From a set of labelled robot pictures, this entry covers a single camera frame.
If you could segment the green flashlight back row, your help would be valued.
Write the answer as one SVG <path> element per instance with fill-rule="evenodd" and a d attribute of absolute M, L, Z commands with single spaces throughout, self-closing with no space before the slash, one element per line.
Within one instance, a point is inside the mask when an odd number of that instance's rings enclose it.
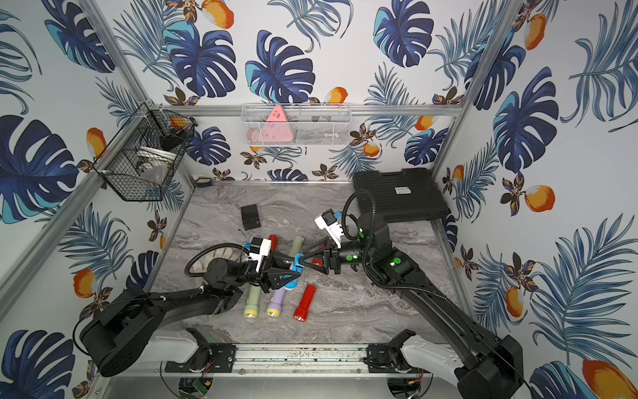
<path fill-rule="evenodd" d="M 300 235 L 296 236 L 292 241 L 292 246 L 291 246 L 289 255 L 294 257 L 297 254 L 301 254 L 303 243 L 304 243 L 304 237 Z"/>

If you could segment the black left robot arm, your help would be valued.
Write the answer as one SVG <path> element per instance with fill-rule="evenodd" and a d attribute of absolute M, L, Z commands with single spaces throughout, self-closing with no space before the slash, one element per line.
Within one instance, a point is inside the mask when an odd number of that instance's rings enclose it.
<path fill-rule="evenodd" d="M 267 293 L 300 278 L 301 274 L 291 269 L 294 261 L 279 252 L 269 254 L 261 268 L 256 260 L 216 258 L 200 275 L 204 283 L 197 289 L 172 293 L 126 289 L 96 310 L 93 320 L 80 332 L 81 343 L 98 372 L 114 377 L 138 361 L 159 328 L 232 309 L 243 295 L 244 284 L 256 285 Z"/>

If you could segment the blue flashlight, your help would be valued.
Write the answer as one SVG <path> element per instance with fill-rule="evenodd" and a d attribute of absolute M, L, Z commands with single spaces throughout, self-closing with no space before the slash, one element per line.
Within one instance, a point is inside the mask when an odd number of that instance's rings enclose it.
<path fill-rule="evenodd" d="M 287 284 L 284 286 L 284 289 L 286 289 L 286 290 L 293 290 L 293 289 L 295 289 L 295 288 L 298 286 L 298 279 L 301 277 L 301 274 L 302 274 L 302 272 L 303 272 L 303 271 L 304 271 L 304 269 L 305 269 L 305 267 L 304 267 L 304 266 L 302 266 L 302 265 L 300 264 L 300 259 L 301 259 L 302 257 L 303 257 L 303 254 L 297 254 L 297 255 L 295 256 L 294 263 L 293 263 L 293 265 L 290 267 L 290 270 L 291 270 L 291 271 L 293 271 L 293 272 L 298 273 L 298 276 L 297 276 L 294 280 L 292 280 L 292 281 L 290 281 L 289 283 L 287 283 Z"/>

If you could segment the red flashlight front row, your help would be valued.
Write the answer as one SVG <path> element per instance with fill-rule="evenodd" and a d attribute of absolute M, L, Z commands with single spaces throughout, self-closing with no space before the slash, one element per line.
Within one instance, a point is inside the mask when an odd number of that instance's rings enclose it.
<path fill-rule="evenodd" d="M 309 309 L 312 305 L 312 301 L 314 299 L 314 295 L 317 292 L 317 287 L 309 284 L 305 291 L 304 294 L 302 296 L 302 299 L 299 303 L 299 306 L 297 307 L 297 309 L 294 312 L 293 317 L 299 321 L 299 322 L 305 322 L 308 318 L 309 315 Z"/>

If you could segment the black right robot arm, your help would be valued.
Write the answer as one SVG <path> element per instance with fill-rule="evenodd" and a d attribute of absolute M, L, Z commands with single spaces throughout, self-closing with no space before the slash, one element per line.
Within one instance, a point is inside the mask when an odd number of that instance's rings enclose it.
<path fill-rule="evenodd" d="M 511 398 L 525 383 L 521 345 L 482 327 L 448 299 L 417 262 L 392 244 L 384 222 L 360 227 L 354 239 L 332 216 L 318 216 L 315 223 L 327 234 L 304 250 L 301 264 L 324 274 L 338 273 L 344 264 L 362 269 L 372 284 L 410 304 L 446 341 L 434 344 L 405 330 L 382 354 L 370 347 L 364 361 L 371 371 L 428 372 L 457 387 L 463 398 Z"/>

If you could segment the purple flashlight front row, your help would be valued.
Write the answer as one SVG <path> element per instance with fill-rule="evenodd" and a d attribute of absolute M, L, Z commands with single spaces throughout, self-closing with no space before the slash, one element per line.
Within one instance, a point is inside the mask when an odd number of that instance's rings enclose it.
<path fill-rule="evenodd" d="M 267 316 L 278 318 L 282 312 L 282 302 L 285 299 L 286 289 L 277 289 L 273 292 L 271 301 L 267 306 Z"/>

